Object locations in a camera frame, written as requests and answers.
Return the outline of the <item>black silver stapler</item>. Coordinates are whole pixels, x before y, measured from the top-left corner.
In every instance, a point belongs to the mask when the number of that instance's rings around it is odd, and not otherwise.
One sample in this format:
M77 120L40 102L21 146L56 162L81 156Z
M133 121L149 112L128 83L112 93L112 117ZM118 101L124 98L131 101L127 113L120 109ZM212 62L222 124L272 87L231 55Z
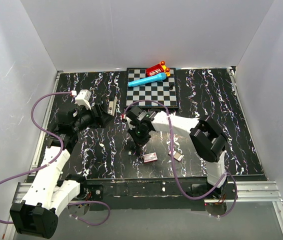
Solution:
M115 115L118 98L115 96L109 100L107 113L111 116Z

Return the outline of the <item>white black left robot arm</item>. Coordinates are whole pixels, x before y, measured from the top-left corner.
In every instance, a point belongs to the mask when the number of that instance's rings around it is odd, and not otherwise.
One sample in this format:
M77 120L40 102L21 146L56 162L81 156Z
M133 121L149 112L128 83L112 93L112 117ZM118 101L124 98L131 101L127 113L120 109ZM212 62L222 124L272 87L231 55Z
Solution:
M84 185L84 177L69 174L57 186L62 170L77 144L81 131L105 128L114 118L115 107L96 103L92 107L79 105L68 112L56 115L52 132L44 152L41 169L37 172L27 193L19 203L13 203L10 216L19 234L50 239L58 225L59 216L69 203L76 199L87 205L95 196Z

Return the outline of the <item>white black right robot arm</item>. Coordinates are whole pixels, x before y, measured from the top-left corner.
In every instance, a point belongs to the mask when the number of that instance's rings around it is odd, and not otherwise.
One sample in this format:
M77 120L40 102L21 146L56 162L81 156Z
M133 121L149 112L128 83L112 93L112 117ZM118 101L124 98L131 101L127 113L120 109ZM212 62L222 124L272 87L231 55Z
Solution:
M192 200L207 196L221 198L226 193L227 173L225 155L227 137L221 127L210 117L186 118L152 108L145 111L138 106L125 110L122 120L128 124L128 133L137 147L143 147L151 138L150 132L166 132L188 138L198 156L205 161L207 192L201 196L191 197L181 187L176 168L173 174L181 193Z

